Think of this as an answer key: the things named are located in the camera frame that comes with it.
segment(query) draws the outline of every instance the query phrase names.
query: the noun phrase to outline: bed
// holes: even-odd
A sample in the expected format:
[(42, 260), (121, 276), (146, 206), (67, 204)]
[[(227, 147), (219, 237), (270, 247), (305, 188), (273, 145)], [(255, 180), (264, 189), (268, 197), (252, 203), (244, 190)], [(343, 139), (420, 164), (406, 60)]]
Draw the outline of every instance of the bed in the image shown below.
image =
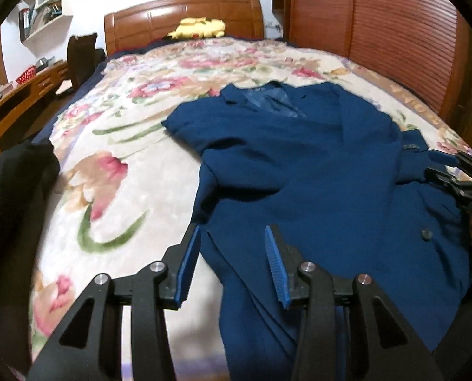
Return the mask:
[[(220, 18), (227, 34), (163, 42), (184, 17)], [(57, 118), (50, 139), (61, 164), (50, 197), (30, 297), (35, 358), (93, 277), (134, 274), (178, 243), (189, 224), (200, 159), (161, 121), (185, 101), (233, 83), (332, 82), (419, 128), (431, 148), (470, 148), (417, 96), (339, 55), (262, 40), (259, 0), (159, 0), (105, 17), (109, 60)], [(188, 301), (167, 311), (180, 380), (228, 379), (217, 321), (222, 286), (200, 257)], [(129, 311), (122, 330), (123, 379), (131, 379)]]

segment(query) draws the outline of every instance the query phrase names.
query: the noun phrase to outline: wooden floor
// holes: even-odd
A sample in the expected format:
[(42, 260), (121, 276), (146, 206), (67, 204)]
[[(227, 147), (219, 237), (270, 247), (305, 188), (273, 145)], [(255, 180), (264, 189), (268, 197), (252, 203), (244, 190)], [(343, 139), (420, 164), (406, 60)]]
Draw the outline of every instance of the wooden floor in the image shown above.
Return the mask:
[(46, 108), (41, 112), (41, 114), (35, 119), (35, 121), (28, 128), (26, 133), (23, 136), (23, 139), (26, 139), (39, 131), (41, 131), (44, 126), (56, 116), (58, 111), (74, 96), (73, 94), (65, 96), (63, 98), (55, 98), (53, 101), (46, 106)]

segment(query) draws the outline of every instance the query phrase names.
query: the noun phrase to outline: jacket button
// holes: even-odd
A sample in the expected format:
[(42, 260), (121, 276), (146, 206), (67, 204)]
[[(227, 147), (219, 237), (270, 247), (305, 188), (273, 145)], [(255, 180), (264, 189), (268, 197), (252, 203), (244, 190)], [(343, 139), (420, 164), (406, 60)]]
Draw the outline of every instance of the jacket button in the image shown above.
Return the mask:
[(428, 242), (432, 237), (433, 237), (433, 233), (427, 227), (421, 230), (421, 239), (423, 239), (423, 241)]

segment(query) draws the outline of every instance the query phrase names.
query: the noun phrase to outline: wooden desk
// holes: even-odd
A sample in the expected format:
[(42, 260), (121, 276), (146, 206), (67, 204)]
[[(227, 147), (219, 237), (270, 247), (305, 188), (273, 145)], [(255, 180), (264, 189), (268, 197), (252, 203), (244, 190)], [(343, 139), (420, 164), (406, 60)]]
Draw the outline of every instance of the wooden desk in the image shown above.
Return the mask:
[(0, 99), (0, 138), (29, 108), (68, 78), (67, 70), (67, 62), (59, 61)]

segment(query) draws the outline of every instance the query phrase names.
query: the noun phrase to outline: silver bolt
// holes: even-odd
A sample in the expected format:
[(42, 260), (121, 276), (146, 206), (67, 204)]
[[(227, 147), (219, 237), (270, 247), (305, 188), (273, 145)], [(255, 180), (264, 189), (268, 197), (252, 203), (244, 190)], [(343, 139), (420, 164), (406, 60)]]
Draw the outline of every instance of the silver bolt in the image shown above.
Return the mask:
[(303, 262), (301, 264), (301, 271), (303, 272), (311, 272), (315, 269), (315, 264), (310, 261)]
[(367, 275), (367, 274), (360, 274), (358, 276), (358, 281), (360, 284), (362, 285), (370, 285), (371, 284), (371, 276), (370, 275)]
[(150, 269), (153, 272), (160, 272), (166, 267), (166, 264), (162, 261), (155, 261), (150, 264)]
[(109, 277), (107, 274), (98, 274), (94, 281), (97, 285), (104, 285), (108, 281)]

